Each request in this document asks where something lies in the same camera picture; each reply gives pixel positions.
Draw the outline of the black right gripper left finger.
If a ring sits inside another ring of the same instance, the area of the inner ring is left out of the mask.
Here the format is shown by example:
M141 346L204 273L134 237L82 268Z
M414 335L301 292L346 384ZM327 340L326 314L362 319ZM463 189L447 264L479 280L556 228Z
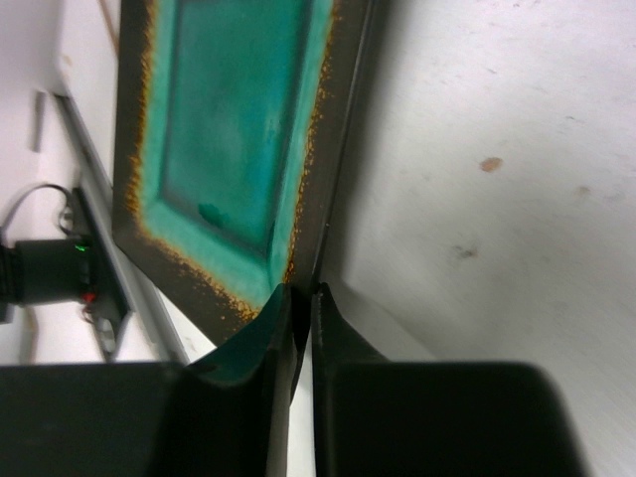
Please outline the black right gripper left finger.
M199 361L5 367L5 476L282 476L292 295Z

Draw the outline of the aluminium rail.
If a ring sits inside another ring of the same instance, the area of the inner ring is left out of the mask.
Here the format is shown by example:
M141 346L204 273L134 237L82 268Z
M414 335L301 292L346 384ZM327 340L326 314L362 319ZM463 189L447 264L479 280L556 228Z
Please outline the aluminium rail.
M53 99L79 163L79 187L130 310L122 330L126 332L132 324L137 325L154 357L189 364L186 349L157 288L123 246L118 229L120 211L113 204L116 195L75 102L57 93Z

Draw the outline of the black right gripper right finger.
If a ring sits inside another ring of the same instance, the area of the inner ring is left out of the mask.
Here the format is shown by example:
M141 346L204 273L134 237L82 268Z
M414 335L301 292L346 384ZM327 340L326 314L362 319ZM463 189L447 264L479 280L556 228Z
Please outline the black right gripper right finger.
M525 363L396 362L312 299L315 466L320 476L584 476L547 374Z

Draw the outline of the green square plate dark rim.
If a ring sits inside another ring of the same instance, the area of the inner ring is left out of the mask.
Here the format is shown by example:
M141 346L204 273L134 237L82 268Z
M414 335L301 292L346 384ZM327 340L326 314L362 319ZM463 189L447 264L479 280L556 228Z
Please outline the green square plate dark rim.
M212 343L313 292L371 1L125 1L113 204L124 247Z

